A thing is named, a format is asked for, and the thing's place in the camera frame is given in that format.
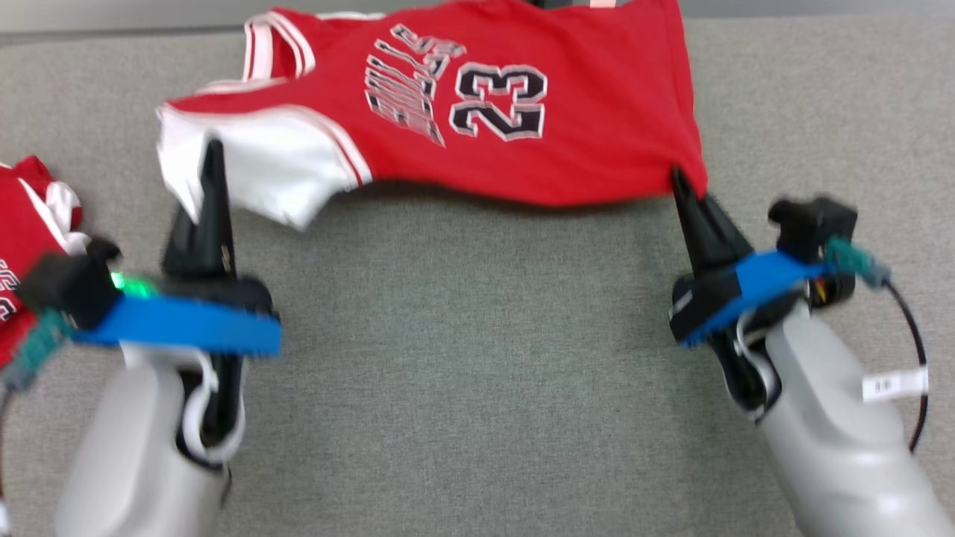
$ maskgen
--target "gray fabric surface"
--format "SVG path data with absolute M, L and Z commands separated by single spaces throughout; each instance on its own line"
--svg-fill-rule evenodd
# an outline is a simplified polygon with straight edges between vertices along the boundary
M 923 324 L 933 395 L 919 459 L 955 511 L 955 24 L 687 25 L 712 191 L 760 247 L 778 195 L 830 191 Z M 242 37 L 0 50 L 0 160 L 40 155 L 86 228 L 153 269 L 171 220 L 153 107 L 240 69 Z M 282 310 L 257 364 L 220 535 L 796 535 L 712 354 L 666 312 L 688 268 L 672 202 L 554 213 L 416 188 L 339 197 L 304 234 L 235 215 L 240 266 Z M 865 290 L 826 318 L 872 370 L 914 363 Z M 73 446 L 119 365 L 71 349 L 14 402 L 5 489 L 52 534 Z M 902 409 L 911 425 L 916 405 Z

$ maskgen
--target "blue strap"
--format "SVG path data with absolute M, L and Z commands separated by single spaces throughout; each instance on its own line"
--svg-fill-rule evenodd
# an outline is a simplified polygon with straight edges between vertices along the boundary
M 806 280 L 835 273 L 836 267 L 827 263 L 807 265 L 785 253 L 769 250 L 747 256 L 733 270 L 739 281 L 739 295 L 693 331 L 683 341 L 684 346 L 702 343 L 710 334 L 736 322 L 744 312 L 766 306 Z
M 278 356 L 282 328 L 272 317 L 216 304 L 173 296 L 123 295 L 99 327 L 76 332 L 72 338 L 92 345 L 129 341 L 196 347 L 209 353 Z

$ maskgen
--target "white jersey trim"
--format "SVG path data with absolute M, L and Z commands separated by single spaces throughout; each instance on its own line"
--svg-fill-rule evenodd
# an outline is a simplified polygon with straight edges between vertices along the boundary
M 80 207 L 79 197 L 68 184 L 54 181 L 47 185 L 44 198 L 56 224 L 63 233 L 69 233 L 73 228 L 73 211 Z
M 279 84 L 285 84 L 288 82 L 287 78 L 265 78 L 262 80 L 216 80 L 215 82 L 210 82 L 205 85 L 202 89 L 198 90 L 194 95 L 207 95 L 207 94 L 240 94 L 246 92 L 254 92 L 256 90 L 261 90 L 269 86 L 277 86 Z
M 272 29 L 267 22 L 252 17 L 245 22 L 245 65 L 243 80 L 272 77 Z
M 27 197 L 30 198 L 36 215 L 40 217 L 40 220 L 46 225 L 47 230 L 50 231 L 50 235 L 56 240 L 60 247 L 63 248 L 63 251 L 70 255 L 85 252 L 86 246 L 90 244 L 90 238 L 83 233 L 70 232 L 69 224 L 66 224 L 66 229 L 60 229 L 60 224 L 56 221 L 53 212 L 43 203 L 39 195 L 30 188 L 26 181 L 22 179 L 17 180 L 20 181 L 20 185 L 26 190 Z
M 157 113 L 163 180 L 194 222 L 202 206 L 199 170 L 212 136 L 223 142 L 232 202 L 300 230 L 331 196 L 371 182 L 368 164 L 345 129 L 308 108 L 222 115 L 167 104 Z
M 359 11 L 334 11 L 331 13 L 315 13 L 321 20 L 348 19 L 348 20 L 378 20 L 385 18 L 385 13 L 362 13 Z

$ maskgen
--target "teal connector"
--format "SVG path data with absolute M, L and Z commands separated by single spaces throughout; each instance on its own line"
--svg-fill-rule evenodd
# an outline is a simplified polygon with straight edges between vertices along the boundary
M 866 285 L 874 289 L 884 287 L 892 276 L 889 267 L 842 237 L 829 239 L 825 249 L 825 262 L 835 265 L 839 272 L 852 272 L 860 276 Z
M 59 350 L 72 332 L 73 328 L 58 311 L 41 315 L 17 348 L 13 362 L 4 369 L 4 385 L 13 392 L 29 388 L 50 356 Z

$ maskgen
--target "red basketball jersey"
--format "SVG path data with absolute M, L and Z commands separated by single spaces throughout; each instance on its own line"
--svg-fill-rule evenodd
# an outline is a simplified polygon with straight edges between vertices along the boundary
M 159 109 L 163 177 L 194 215 L 213 133 L 235 203 L 300 228 L 372 180 L 568 206 L 668 193 L 680 166 L 706 190 L 676 0 L 274 10 L 246 31 L 243 82 Z

